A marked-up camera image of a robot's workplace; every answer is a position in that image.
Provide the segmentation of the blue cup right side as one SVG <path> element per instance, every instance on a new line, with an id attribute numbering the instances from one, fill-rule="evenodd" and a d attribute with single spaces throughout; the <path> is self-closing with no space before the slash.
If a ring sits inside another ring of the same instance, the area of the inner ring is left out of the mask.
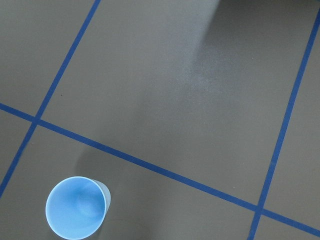
<path id="1" fill-rule="evenodd" d="M 103 224 L 111 204 L 108 187 L 84 176 L 59 182 L 49 193 L 45 216 L 52 231 L 66 240 L 83 240 Z"/>

